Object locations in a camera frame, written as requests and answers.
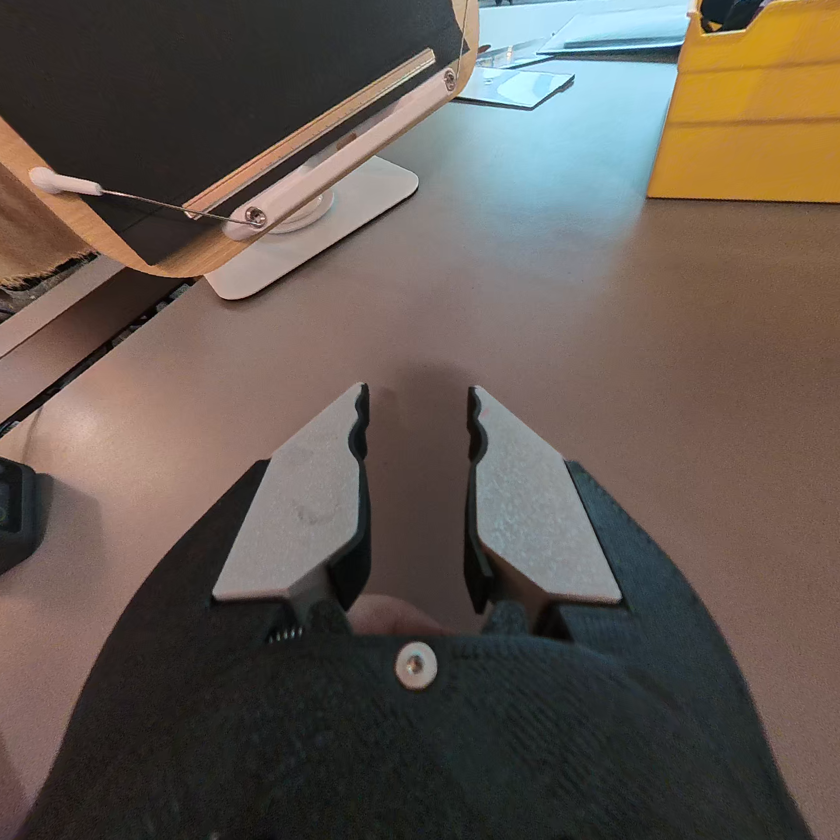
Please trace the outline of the beige hanging garment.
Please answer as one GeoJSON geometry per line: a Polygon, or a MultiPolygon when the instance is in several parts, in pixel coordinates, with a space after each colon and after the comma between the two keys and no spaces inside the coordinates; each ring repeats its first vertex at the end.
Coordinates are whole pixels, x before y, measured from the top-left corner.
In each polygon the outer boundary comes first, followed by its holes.
{"type": "Polygon", "coordinates": [[[20,292],[96,251],[1,167],[1,288],[20,292]]]}

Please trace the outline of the glossy clear sheet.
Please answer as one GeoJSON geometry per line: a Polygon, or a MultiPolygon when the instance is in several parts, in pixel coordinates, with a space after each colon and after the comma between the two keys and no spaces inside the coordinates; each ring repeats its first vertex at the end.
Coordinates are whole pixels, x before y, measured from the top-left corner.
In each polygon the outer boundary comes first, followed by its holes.
{"type": "Polygon", "coordinates": [[[569,73],[478,67],[455,99],[480,106],[531,111],[568,90],[574,80],[575,75],[569,73]]]}

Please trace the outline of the wood-framed black monitor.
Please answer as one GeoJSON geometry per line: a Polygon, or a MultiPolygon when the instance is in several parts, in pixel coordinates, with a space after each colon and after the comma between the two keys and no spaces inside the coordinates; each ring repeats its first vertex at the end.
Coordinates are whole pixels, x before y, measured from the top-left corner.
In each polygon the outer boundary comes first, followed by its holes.
{"type": "Polygon", "coordinates": [[[2,2],[2,166],[97,252],[160,277],[217,222],[50,195],[45,166],[185,207],[426,49],[476,62],[477,2],[2,2]]]}

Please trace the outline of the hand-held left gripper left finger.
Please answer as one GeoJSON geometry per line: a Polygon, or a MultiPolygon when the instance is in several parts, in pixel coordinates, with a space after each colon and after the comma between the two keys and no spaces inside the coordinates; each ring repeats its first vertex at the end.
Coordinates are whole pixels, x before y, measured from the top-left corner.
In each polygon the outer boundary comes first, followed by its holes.
{"type": "Polygon", "coordinates": [[[355,383],[274,452],[213,588],[216,602],[280,600],[299,621],[322,600],[351,608],[371,573],[369,422],[369,386],[355,383]]]}

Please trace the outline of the white monitor stand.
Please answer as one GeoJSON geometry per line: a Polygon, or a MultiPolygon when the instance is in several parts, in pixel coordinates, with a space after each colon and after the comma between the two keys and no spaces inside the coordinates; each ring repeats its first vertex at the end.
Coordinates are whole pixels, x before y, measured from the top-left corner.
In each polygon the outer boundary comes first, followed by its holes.
{"type": "Polygon", "coordinates": [[[451,101],[458,71],[426,49],[192,199],[187,215],[218,227],[172,266],[242,300],[404,202],[417,175],[378,153],[451,101]]]}

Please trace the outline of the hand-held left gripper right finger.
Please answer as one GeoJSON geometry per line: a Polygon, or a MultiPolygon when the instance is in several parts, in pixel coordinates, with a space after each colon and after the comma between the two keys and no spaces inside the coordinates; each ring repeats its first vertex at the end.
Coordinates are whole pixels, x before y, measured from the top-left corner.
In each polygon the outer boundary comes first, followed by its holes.
{"type": "Polygon", "coordinates": [[[467,396],[464,576],[475,613],[519,604],[540,624],[558,604],[623,595],[564,457],[485,388],[467,396]]]}

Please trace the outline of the yellow plastic bin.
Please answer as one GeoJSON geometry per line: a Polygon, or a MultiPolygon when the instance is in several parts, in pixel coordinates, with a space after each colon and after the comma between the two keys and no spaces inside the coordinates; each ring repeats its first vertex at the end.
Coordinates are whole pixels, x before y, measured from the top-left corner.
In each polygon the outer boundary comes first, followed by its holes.
{"type": "Polygon", "coordinates": [[[708,31],[691,2],[650,198],[839,202],[839,2],[760,5],[708,31]]]}

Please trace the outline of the white paper sheet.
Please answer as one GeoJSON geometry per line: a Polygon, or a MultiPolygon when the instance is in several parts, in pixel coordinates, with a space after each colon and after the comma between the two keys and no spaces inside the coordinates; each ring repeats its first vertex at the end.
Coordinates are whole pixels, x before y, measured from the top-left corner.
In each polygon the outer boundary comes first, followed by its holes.
{"type": "Polygon", "coordinates": [[[672,49],[682,46],[688,24],[688,13],[681,6],[577,14],[538,49],[538,54],[672,49]]]}

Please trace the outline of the black box device blue trim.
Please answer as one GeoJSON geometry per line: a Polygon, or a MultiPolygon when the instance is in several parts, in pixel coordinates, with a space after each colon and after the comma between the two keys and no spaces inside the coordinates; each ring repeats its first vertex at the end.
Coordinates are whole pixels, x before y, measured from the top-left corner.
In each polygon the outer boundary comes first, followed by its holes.
{"type": "Polygon", "coordinates": [[[42,483],[31,467],[1,458],[1,574],[26,561],[42,540],[42,483]]]}

